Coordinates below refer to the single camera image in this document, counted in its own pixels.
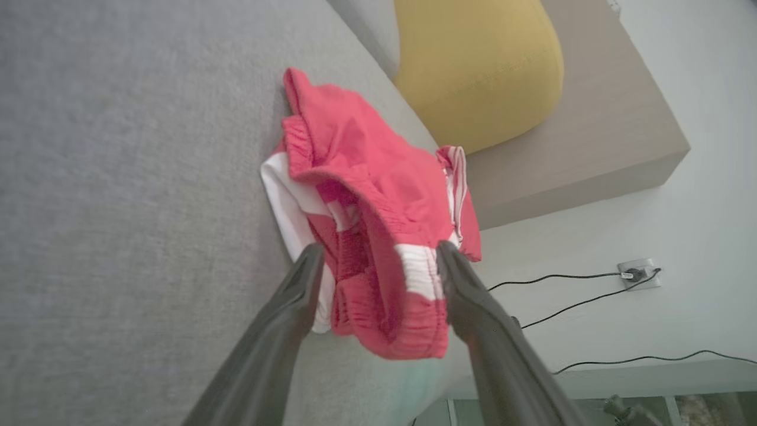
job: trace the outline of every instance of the clothing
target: clothing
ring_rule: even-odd
[[[359,94],[294,68],[284,85],[294,115],[261,173],[292,258],[313,241],[326,248],[313,329],[355,334],[387,359],[441,358],[436,245],[481,259],[462,149],[414,148]]]

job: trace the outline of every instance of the yellow pillow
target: yellow pillow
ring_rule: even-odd
[[[440,146],[476,152],[543,121],[562,52],[539,0],[395,0],[395,86]]]

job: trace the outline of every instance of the black cable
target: black cable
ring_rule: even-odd
[[[557,311],[557,312],[553,313],[552,315],[550,315],[550,316],[548,316],[548,317],[546,317],[546,318],[542,318],[542,319],[540,319],[539,321],[535,321],[535,322],[532,322],[532,323],[530,323],[530,324],[528,324],[528,325],[524,325],[524,326],[523,326],[523,330],[525,330],[526,328],[529,328],[529,327],[530,327],[530,326],[532,326],[532,325],[540,324],[540,323],[542,323],[542,322],[545,322],[545,321],[546,321],[546,320],[548,320],[548,319],[551,319],[551,318],[555,318],[555,317],[556,317],[557,315],[560,315],[560,314],[562,314],[563,312],[565,312],[565,311],[567,311],[567,310],[569,310],[569,309],[573,309],[573,308],[575,308],[576,306],[585,305],[585,304],[587,304],[587,303],[589,303],[589,302],[593,302],[593,301],[595,301],[595,300],[604,299],[605,297],[614,296],[614,295],[616,295],[616,294],[620,294],[620,293],[625,293],[625,292],[627,292],[627,291],[629,291],[629,290],[633,289],[633,288],[634,288],[634,287],[636,287],[636,286],[639,286],[639,285],[641,285],[641,284],[643,284],[643,283],[646,283],[647,281],[651,281],[651,280],[653,280],[653,279],[654,279],[654,278],[655,278],[655,277],[657,276],[657,274],[658,274],[658,273],[659,273],[660,271],[662,271],[662,269],[660,269],[660,268],[656,268],[656,269],[655,269],[655,273],[654,273],[654,274],[652,274],[652,276],[651,276],[651,277],[647,278],[646,280],[643,280],[643,281],[639,281],[638,283],[635,283],[634,285],[632,285],[632,286],[630,286],[630,287],[624,288],[623,290],[619,290],[619,291],[615,291],[615,292],[612,292],[612,293],[603,294],[602,296],[597,296],[597,297],[595,297],[595,298],[593,298],[593,299],[584,300],[583,302],[579,302],[579,303],[576,303],[575,305],[570,305],[570,306],[568,306],[567,308],[564,308],[564,309],[560,309],[559,311]]]
[[[583,362],[576,362],[575,364],[570,364],[570,365],[568,365],[567,367],[563,367],[563,368],[561,368],[560,370],[558,370],[558,371],[555,371],[555,372],[554,372],[554,373],[552,373],[552,374],[554,374],[554,375],[558,375],[558,374],[560,374],[560,373],[564,372],[565,370],[568,370],[568,369],[570,369],[570,368],[573,368],[573,367],[575,367],[576,365],[586,365],[586,364],[592,364],[592,365],[614,365],[614,364],[625,364],[625,363],[627,363],[627,362],[634,362],[634,361],[638,361],[638,360],[640,360],[640,359],[659,359],[659,360],[661,360],[661,361],[683,361],[683,360],[685,360],[685,359],[689,359],[689,358],[691,358],[692,356],[696,356],[696,355],[699,355],[700,353],[711,353],[711,354],[713,354],[713,355],[722,356],[723,358],[728,358],[728,359],[735,359],[735,360],[737,360],[737,361],[745,361],[745,362],[750,362],[750,363],[752,363],[752,364],[756,364],[756,365],[757,365],[757,361],[754,361],[754,360],[751,360],[751,359],[747,359],[747,358],[739,358],[738,356],[723,355],[722,353],[718,353],[718,352],[715,352],[714,350],[703,349],[703,350],[700,350],[700,351],[696,351],[695,353],[693,353],[693,354],[691,354],[691,355],[687,355],[687,356],[681,356],[680,358],[665,358],[665,357],[662,357],[662,356],[652,356],[652,355],[648,355],[648,356],[640,356],[640,357],[638,357],[638,358],[625,359],[625,360],[623,360],[623,361],[583,361]]]
[[[565,312],[565,311],[567,311],[569,309],[573,309],[576,306],[585,305],[585,304],[587,304],[589,302],[593,302],[595,300],[604,299],[605,297],[614,296],[614,295],[620,294],[620,293],[625,293],[625,292],[633,289],[636,286],[639,286],[639,285],[641,285],[643,283],[646,283],[646,282],[649,282],[649,281],[653,280],[661,270],[662,270],[661,268],[656,268],[654,270],[654,273],[652,274],[652,276],[649,277],[649,278],[647,278],[646,280],[639,281],[638,283],[635,283],[634,285],[632,285],[632,286],[630,286],[628,288],[625,288],[623,290],[619,290],[619,291],[615,291],[615,292],[612,292],[612,293],[603,294],[602,296],[597,296],[597,297],[595,297],[593,299],[584,300],[583,302],[576,303],[575,305],[570,305],[567,308],[561,309],[561,310],[555,312],[554,314],[552,314],[552,315],[550,315],[550,316],[548,316],[546,318],[542,318],[539,321],[535,321],[535,322],[532,322],[532,323],[530,323],[528,325],[525,325],[523,327],[523,329],[529,328],[532,325],[540,324],[542,322],[545,322],[548,319],[555,318],[557,315],[560,315],[560,314],[562,314],[563,312]],[[545,277],[537,278],[536,280],[532,280],[532,281],[506,281],[504,283],[499,283],[496,286],[491,287],[488,291],[492,291],[492,290],[496,289],[497,287],[504,286],[504,285],[507,285],[507,284],[533,284],[533,283],[538,283],[539,281],[546,280],[547,278],[580,278],[580,279],[588,279],[588,278],[599,278],[599,277],[611,277],[611,276],[614,276],[614,275],[620,275],[620,273],[619,272],[611,272],[609,274],[598,274],[598,275],[562,275],[562,274],[552,274],[552,275],[547,275]],[[564,371],[569,370],[570,368],[576,367],[578,365],[616,365],[616,364],[626,364],[626,363],[629,363],[629,362],[639,361],[640,359],[659,359],[661,361],[683,361],[683,360],[689,359],[689,358],[691,358],[693,356],[697,356],[700,353],[711,353],[713,355],[717,355],[717,356],[720,356],[720,357],[723,357],[723,358],[734,359],[736,361],[749,362],[751,364],[757,365],[757,361],[754,361],[754,360],[751,360],[751,359],[740,358],[738,356],[724,355],[724,354],[716,352],[714,350],[703,349],[703,350],[700,350],[700,351],[696,351],[695,353],[692,353],[690,355],[682,356],[680,358],[665,358],[663,356],[648,355],[648,356],[639,356],[637,358],[632,358],[632,359],[624,359],[623,361],[583,361],[583,362],[576,362],[575,364],[570,364],[570,365],[568,365],[566,367],[563,367],[563,368],[559,369],[558,371],[555,371],[552,374],[558,375],[558,374],[563,373]]]
[[[581,279],[587,279],[587,278],[599,278],[599,277],[611,277],[613,275],[620,275],[620,272],[610,272],[609,274],[599,274],[599,275],[562,275],[562,274],[552,274],[547,275],[546,277],[537,278],[533,281],[505,281],[504,283],[499,283],[494,287],[491,287],[489,291],[492,291],[496,289],[499,286],[504,286],[506,284],[533,284],[538,283],[539,281],[546,280],[547,278],[581,278]]]

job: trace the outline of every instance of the wall outlet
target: wall outlet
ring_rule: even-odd
[[[621,274],[628,271],[629,269],[637,269],[641,271],[641,279],[639,280],[632,281],[632,280],[626,280],[624,278],[621,278],[621,281],[623,281],[623,285],[625,286],[625,288],[629,288],[639,281],[644,281],[644,280],[649,279],[655,274],[655,268],[657,268],[657,266],[655,266],[654,261],[650,258],[643,258],[639,260],[633,260],[631,262],[618,263],[618,271],[620,271]],[[646,283],[638,285],[630,289],[629,291],[651,289],[654,287],[660,287],[661,285],[662,283],[660,282],[659,274],[657,274],[657,276],[655,276],[652,280],[649,280]]]

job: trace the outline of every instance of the gray upholstery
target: gray upholstery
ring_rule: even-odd
[[[329,0],[386,75],[400,69],[400,30],[394,0]]]
[[[9,0],[0,42],[4,424],[184,418],[291,264],[258,175],[286,67],[435,148],[323,1]],[[291,424],[398,424],[446,380],[330,335],[299,359]]]

